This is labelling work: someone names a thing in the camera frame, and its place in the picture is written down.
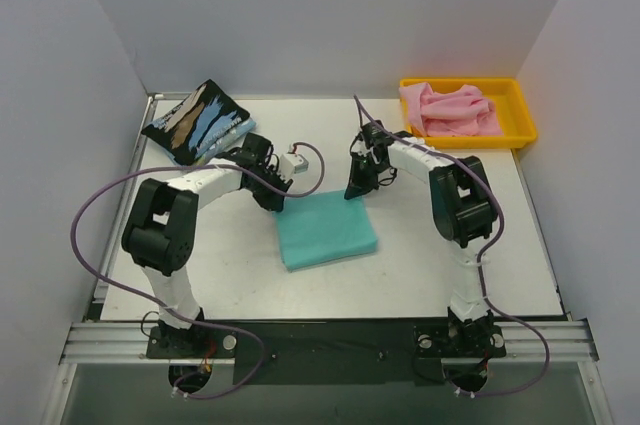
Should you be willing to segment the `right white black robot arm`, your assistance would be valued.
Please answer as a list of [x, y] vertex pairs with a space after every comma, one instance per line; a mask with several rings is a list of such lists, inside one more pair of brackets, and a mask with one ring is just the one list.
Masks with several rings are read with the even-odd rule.
[[490, 238], [498, 219], [489, 194], [477, 180], [486, 178], [481, 161], [471, 156], [459, 165], [438, 156], [424, 140], [402, 131], [398, 139], [381, 129], [379, 120], [362, 124], [350, 145], [346, 200], [362, 197], [405, 172], [429, 186], [435, 228], [453, 254], [453, 285], [448, 306], [446, 341], [458, 354], [469, 354], [491, 341], [493, 313], [486, 303], [482, 262], [471, 243]]

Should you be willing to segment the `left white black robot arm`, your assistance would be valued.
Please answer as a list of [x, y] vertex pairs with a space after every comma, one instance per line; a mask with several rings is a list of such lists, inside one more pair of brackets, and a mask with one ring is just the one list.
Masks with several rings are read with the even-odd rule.
[[186, 264], [195, 244], [200, 209], [226, 194], [247, 190], [264, 210], [281, 212], [293, 176], [308, 167], [294, 148], [271, 158], [272, 143], [250, 133], [243, 144], [222, 154], [210, 169], [198, 169], [168, 181], [149, 178], [137, 191], [121, 245], [148, 279], [159, 308], [163, 340], [184, 357], [205, 346], [204, 319]]

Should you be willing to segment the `teal t shirt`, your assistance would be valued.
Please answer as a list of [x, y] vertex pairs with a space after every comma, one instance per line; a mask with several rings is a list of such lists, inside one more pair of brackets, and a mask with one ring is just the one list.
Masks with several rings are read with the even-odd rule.
[[275, 223], [281, 260], [290, 272], [378, 249], [364, 200], [347, 200], [342, 191], [287, 199]]

